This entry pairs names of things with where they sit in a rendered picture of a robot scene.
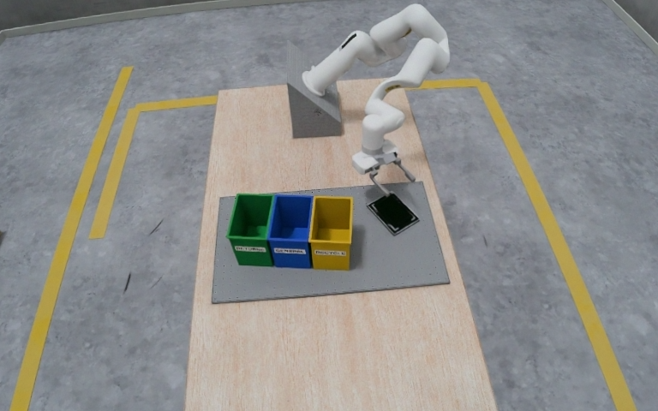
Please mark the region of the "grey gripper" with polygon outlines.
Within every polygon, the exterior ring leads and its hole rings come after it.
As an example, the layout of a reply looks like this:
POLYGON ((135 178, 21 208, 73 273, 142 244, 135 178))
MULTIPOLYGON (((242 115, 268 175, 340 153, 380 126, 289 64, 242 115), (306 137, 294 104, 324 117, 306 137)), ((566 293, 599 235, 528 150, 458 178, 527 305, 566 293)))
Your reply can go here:
MULTIPOLYGON (((395 155, 396 160, 392 161, 391 163, 394 163, 395 165, 398 165, 398 167, 405 172, 405 176, 413 183, 416 178, 401 164, 402 159, 398 158, 398 147, 395 146, 390 140, 385 140, 384 145, 383 145, 383 150, 384 153, 388 152, 395 152, 397 155, 395 155)), ((365 154, 363 151, 358 152, 357 154, 352 156, 352 166, 356 169, 356 171, 361 174, 365 175, 368 172, 369 177, 371 181, 379 188, 379 190, 387 197, 390 196, 390 192, 383 186, 380 185, 374 177, 378 175, 378 171, 380 169, 380 163, 378 159, 374 159, 373 156, 365 154)))

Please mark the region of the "blue bin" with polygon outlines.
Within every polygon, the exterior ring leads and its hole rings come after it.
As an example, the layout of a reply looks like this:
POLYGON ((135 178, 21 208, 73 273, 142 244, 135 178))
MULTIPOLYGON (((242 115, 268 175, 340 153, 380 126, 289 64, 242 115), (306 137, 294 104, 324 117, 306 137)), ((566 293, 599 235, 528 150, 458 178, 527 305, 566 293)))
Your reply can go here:
POLYGON ((267 235, 276 267, 311 269, 314 196, 275 194, 267 235))

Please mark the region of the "yellow open bin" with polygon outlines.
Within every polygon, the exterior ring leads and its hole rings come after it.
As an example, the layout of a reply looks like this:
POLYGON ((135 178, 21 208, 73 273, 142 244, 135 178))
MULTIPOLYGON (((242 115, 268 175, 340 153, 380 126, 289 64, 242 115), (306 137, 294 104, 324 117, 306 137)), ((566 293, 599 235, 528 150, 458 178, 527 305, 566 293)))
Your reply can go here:
POLYGON ((348 271, 353 197, 314 196, 309 240, 315 270, 348 271))

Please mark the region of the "green bin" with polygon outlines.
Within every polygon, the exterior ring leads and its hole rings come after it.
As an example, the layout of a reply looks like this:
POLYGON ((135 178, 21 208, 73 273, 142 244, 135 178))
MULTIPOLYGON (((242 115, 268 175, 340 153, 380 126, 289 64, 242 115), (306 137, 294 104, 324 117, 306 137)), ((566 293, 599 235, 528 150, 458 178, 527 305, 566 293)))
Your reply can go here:
POLYGON ((230 240, 230 244, 239 265, 273 267, 267 235, 274 196, 236 194, 226 239, 237 239, 230 240))

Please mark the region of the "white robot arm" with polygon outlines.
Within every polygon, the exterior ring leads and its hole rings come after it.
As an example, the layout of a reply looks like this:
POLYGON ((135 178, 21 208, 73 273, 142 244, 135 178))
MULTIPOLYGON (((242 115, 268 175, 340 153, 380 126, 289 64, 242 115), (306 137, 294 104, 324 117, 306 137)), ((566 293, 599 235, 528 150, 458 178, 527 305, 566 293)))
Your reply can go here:
POLYGON ((362 31, 354 31, 322 63, 316 68, 312 66, 310 73, 305 71, 302 74, 309 91, 322 97, 326 88, 351 69, 356 58, 369 67, 377 67, 401 56, 408 44, 405 36, 411 31, 420 41, 400 73, 378 85, 365 107, 362 151, 378 159, 380 165, 396 160, 396 152, 382 151, 384 135, 401 128, 405 120, 402 111, 382 100, 392 90, 420 87, 429 71, 441 74, 446 70, 450 62, 450 52, 443 27, 423 6, 412 4, 397 15, 375 25, 370 36, 362 31))

